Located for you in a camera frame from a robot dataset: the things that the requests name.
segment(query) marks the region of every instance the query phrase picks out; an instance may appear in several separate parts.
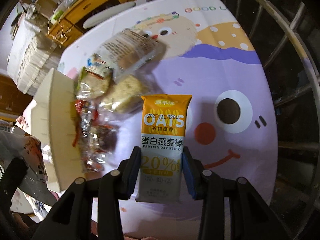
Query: table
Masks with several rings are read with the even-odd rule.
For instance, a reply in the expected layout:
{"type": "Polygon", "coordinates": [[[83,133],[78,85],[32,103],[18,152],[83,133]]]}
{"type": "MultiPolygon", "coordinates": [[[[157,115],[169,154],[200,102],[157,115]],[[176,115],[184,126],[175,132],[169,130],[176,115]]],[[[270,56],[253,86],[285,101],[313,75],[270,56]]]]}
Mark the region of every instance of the table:
{"type": "MultiPolygon", "coordinates": [[[[185,140],[193,157],[222,177],[246,177],[270,203],[277,168],[275,112],[259,58],[230,11],[220,0],[156,0],[135,7],[69,46],[59,70],[75,77],[99,44],[128,27],[166,44],[163,58],[145,66],[163,92],[193,95],[185,140]]],[[[140,145],[141,120],[139,112],[119,122],[105,172],[140,145]]],[[[196,239],[202,202],[191,199],[184,180],[180,203],[136,203],[136,194],[120,201],[125,234],[196,239]]]]}

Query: drawer handle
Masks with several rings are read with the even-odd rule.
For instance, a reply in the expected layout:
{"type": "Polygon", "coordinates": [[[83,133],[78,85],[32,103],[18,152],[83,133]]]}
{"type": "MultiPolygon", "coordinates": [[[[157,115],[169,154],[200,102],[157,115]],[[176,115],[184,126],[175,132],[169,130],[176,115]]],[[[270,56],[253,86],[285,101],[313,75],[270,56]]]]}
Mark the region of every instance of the drawer handle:
{"type": "Polygon", "coordinates": [[[86,6],[83,7],[83,9],[87,9],[89,6],[91,5],[91,3],[88,3],[86,6]]]}

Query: orange and white snack wrapper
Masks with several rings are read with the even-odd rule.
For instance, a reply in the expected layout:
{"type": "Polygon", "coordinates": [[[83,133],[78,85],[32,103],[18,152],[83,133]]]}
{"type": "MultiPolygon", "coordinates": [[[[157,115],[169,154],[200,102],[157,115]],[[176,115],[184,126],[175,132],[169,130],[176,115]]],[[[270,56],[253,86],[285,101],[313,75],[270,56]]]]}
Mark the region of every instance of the orange and white snack wrapper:
{"type": "Polygon", "coordinates": [[[179,200],[181,156],[191,98],[191,95],[142,96],[138,202],[179,200]]]}

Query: packaged food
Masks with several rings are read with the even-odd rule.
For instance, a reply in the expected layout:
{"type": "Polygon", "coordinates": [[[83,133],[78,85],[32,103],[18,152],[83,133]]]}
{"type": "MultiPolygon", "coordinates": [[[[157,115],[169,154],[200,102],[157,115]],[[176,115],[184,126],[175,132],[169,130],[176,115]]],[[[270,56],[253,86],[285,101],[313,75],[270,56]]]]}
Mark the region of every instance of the packaged food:
{"type": "Polygon", "coordinates": [[[28,167],[19,189],[40,202],[54,205],[57,200],[47,188],[40,141],[32,136],[0,131],[0,165],[6,170],[14,158],[24,160],[28,167]]]}
{"type": "Polygon", "coordinates": [[[95,56],[113,69],[116,83],[161,52],[160,44],[130,29],[115,34],[95,51],[95,56]]]}
{"type": "Polygon", "coordinates": [[[78,144],[81,159],[84,164],[84,172],[87,171],[103,171],[103,166],[100,163],[104,163],[103,154],[96,154],[94,150],[94,140],[97,136],[95,127],[95,121],[98,117],[97,109],[94,103],[84,102],[76,100],[76,110],[80,114],[80,121],[76,129],[76,137],[73,141],[73,146],[78,144]]]}
{"type": "Polygon", "coordinates": [[[79,73],[76,99],[90,101],[102,96],[109,88],[113,70],[98,59],[93,59],[89,68],[83,67],[79,73]]]}
{"type": "Polygon", "coordinates": [[[99,107],[120,114],[129,113],[142,105],[141,95],[148,92],[147,85],[137,77],[128,75],[116,84],[110,93],[106,94],[99,107]]]}
{"type": "Polygon", "coordinates": [[[191,98],[191,95],[142,96],[138,202],[178,201],[181,155],[191,98]]]}
{"type": "Polygon", "coordinates": [[[106,155],[112,154],[116,145],[116,129],[110,125],[91,126],[89,151],[96,162],[106,163],[106,155]]]}

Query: brand logo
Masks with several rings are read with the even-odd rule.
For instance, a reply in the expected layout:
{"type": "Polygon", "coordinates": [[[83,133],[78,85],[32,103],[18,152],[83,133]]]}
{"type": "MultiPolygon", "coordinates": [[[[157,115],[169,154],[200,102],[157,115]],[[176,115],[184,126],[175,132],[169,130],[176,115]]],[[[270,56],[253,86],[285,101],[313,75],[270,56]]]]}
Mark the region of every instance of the brand logo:
{"type": "Polygon", "coordinates": [[[173,101],[166,101],[166,100],[156,100],[155,105],[160,106],[160,107],[170,107],[174,106],[173,101]]]}

